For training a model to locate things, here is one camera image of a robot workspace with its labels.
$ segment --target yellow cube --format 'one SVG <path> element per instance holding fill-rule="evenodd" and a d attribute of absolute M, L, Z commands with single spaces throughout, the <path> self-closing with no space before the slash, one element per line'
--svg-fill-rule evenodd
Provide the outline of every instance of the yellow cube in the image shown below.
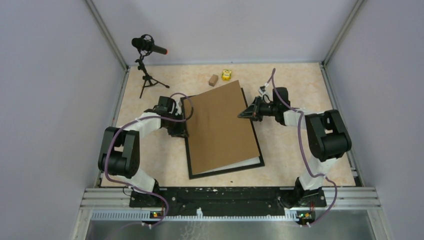
<path fill-rule="evenodd" d="M 224 69 L 222 70 L 222 80 L 229 81 L 231 79 L 231 70 Z"/>

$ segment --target wooden tabletop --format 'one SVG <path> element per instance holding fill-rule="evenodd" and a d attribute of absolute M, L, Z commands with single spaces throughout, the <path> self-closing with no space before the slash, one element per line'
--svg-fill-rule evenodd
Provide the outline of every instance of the wooden tabletop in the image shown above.
<path fill-rule="evenodd" d="M 239 80 L 248 104 L 258 96 L 258 88 L 269 79 L 272 69 L 276 87 L 286 87 L 293 107 L 321 112 L 332 108 L 318 63 L 270 63 L 270 64 L 214 64 L 147 66 L 155 79 L 170 88 L 156 85 L 140 92 L 144 83 L 143 72 L 133 66 L 126 84 L 117 126 L 122 126 L 140 116 L 146 109 L 158 103 L 159 96 L 172 93 L 196 95 L 213 89 L 209 86 L 212 74 L 221 76 L 223 69 L 232 70 L 231 81 Z M 219 78 L 215 85 L 228 81 Z M 140 140 L 140 168 L 155 178 L 162 187 L 261 187 L 293 186 L 296 178 L 305 170 L 299 150 L 297 129 L 282 126 L 273 117 L 254 122 L 264 167 L 226 173 L 216 176 L 189 179 L 185 142 L 170 137 L 166 129 L 159 129 Z M 302 131 L 306 156 L 311 155 L 306 131 Z M 332 167 L 328 177 L 338 186 L 354 186 L 354 178 L 346 154 Z M 107 179 L 103 187 L 119 186 Z"/>

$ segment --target tripod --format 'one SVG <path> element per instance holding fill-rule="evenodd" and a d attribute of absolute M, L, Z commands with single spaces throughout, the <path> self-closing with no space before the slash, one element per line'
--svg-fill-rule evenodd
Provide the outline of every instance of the tripod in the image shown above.
<path fill-rule="evenodd" d="M 145 67 L 145 64 L 143 63 L 143 59 L 144 59 L 144 56 L 140 56 L 139 59 L 135 60 L 135 62 L 138 63 L 138 65 L 139 65 L 137 67 L 137 69 L 138 70 L 142 70 L 143 73 L 144 73 L 144 76 L 143 76 L 144 84 L 143 84 L 143 88 L 141 89 L 140 99 L 142 98 L 142 95 L 143 95 L 143 92 L 144 92 L 145 88 L 153 87 L 156 84 L 161 84 L 161 85 L 165 86 L 165 88 L 167 88 L 167 89 L 170 88 L 170 86 L 168 86 L 168 85 L 166 85 L 166 84 L 164 84 L 164 83 L 162 83 L 162 82 L 154 79 L 152 76 L 150 76 L 148 74 L 148 72 L 146 70 L 146 67 Z"/>

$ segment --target gray floor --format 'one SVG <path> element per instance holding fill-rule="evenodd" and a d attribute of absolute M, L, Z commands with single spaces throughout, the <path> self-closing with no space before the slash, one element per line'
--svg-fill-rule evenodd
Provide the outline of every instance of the gray floor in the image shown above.
<path fill-rule="evenodd" d="M 92 221 L 86 240 L 104 240 L 126 221 Z M 332 211 L 312 228 L 293 222 L 164 222 L 132 225 L 110 240 L 374 240 L 366 211 Z"/>

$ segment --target brown panel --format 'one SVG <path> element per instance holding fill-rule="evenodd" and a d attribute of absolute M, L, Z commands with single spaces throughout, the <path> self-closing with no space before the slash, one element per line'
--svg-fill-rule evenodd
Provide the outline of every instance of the brown panel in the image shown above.
<path fill-rule="evenodd" d="M 193 174 L 259 156 L 252 125 L 237 115 L 245 108 L 239 81 L 191 97 L 193 116 L 186 122 Z M 184 100 L 185 115 L 191 108 Z"/>

